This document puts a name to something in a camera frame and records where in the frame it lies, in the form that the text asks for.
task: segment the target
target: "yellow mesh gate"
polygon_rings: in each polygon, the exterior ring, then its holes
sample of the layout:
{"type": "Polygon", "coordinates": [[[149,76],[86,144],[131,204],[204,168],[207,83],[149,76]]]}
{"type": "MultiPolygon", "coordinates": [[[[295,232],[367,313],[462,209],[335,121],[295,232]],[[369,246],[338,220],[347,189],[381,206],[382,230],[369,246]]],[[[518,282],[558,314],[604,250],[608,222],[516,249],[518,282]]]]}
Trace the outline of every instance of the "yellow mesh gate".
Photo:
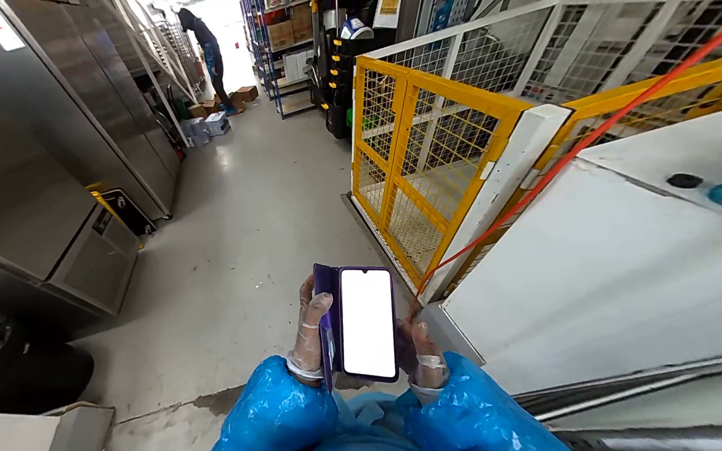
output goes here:
{"type": "Polygon", "coordinates": [[[352,192],[418,286],[439,263],[520,114],[533,105],[356,60],[352,192]]]}
{"type": "MultiPolygon", "coordinates": [[[[562,106],[574,110],[573,114],[534,164],[533,183],[524,182],[501,210],[501,215],[521,200],[528,190],[534,187],[539,176],[544,175],[579,139],[597,128],[659,78],[616,87],[563,104],[562,106]]],[[[722,58],[687,69],[682,76],[672,80],[645,103],[631,110],[592,145],[630,137],[717,111],[722,111],[722,58]]],[[[475,268],[518,217],[519,213],[471,251],[453,278],[449,291],[475,268]]]]}

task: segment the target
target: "black hoodie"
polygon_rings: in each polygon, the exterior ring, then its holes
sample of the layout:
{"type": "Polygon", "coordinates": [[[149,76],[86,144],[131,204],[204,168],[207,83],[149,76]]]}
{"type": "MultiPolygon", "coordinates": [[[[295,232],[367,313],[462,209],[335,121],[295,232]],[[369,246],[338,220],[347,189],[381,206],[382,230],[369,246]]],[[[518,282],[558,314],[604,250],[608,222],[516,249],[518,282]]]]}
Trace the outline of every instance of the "black hoodie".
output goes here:
{"type": "Polygon", "coordinates": [[[202,22],[202,19],[195,16],[191,11],[186,10],[186,8],[180,8],[177,17],[180,18],[180,25],[183,25],[183,30],[193,30],[196,41],[201,46],[205,46],[206,43],[216,43],[216,38],[214,34],[208,30],[206,23],[202,22]]]}

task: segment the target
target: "smartphone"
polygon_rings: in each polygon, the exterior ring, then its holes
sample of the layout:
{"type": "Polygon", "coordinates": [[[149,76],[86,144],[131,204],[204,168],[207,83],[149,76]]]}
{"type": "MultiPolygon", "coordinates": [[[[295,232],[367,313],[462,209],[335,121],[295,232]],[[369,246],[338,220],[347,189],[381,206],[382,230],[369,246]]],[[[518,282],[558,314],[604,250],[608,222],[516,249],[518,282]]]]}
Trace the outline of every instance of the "smartphone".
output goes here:
{"type": "Polygon", "coordinates": [[[339,268],[342,369],[348,375],[396,382],[395,297],[386,268],[339,268]]]}

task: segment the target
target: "blue metal shelf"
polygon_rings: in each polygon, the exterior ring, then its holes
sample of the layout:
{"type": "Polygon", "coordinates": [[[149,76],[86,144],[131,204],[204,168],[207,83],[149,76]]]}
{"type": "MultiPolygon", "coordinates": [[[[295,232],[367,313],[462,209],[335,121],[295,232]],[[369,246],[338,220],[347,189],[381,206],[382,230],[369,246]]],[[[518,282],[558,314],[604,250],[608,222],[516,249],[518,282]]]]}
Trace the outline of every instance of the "blue metal shelf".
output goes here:
{"type": "Polygon", "coordinates": [[[312,43],[313,38],[272,50],[272,45],[269,41],[269,32],[266,29],[266,13],[273,10],[282,10],[294,5],[308,3],[308,1],[309,0],[294,0],[286,3],[285,5],[278,5],[266,10],[264,0],[241,0],[242,13],[244,14],[244,23],[247,33],[247,47],[252,49],[253,56],[255,57],[257,73],[261,79],[263,90],[266,92],[266,97],[270,101],[275,102],[275,108],[277,109],[277,112],[280,113],[281,119],[285,119],[290,114],[304,111],[308,108],[313,108],[313,106],[300,108],[300,105],[297,103],[298,101],[287,101],[286,107],[284,108],[284,101],[282,99],[284,96],[305,92],[306,88],[286,89],[284,92],[281,92],[282,86],[280,86],[280,83],[278,82],[279,79],[277,78],[276,73],[276,69],[279,69],[280,67],[275,67],[275,55],[279,55],[280,52],[284,50],[312,43]],[[298,109],[291,111],[292,104],[296,104],[297,106],[295,108],[298,109]]]}

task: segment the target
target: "black pants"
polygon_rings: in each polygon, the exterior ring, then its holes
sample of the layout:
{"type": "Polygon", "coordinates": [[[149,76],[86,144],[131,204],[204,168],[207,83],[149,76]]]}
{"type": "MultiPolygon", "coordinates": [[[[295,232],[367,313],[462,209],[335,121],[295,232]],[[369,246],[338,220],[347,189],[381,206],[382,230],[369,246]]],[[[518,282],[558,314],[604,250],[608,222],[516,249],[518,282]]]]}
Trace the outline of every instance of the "black pants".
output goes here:
{"type": "Polygon", "coordinates": [[[211,76],[211,84],[214,85],[214,91],[219,96],[222,105],[229,110],[234,109],[233,102],[227,97],[225,85],[222,84],[221,77],[225,74],[225,67],[221,62],[221,53],[219,52],[219,44],[206,43],[206,64],[208,65],[208,74],[211,76]]]}

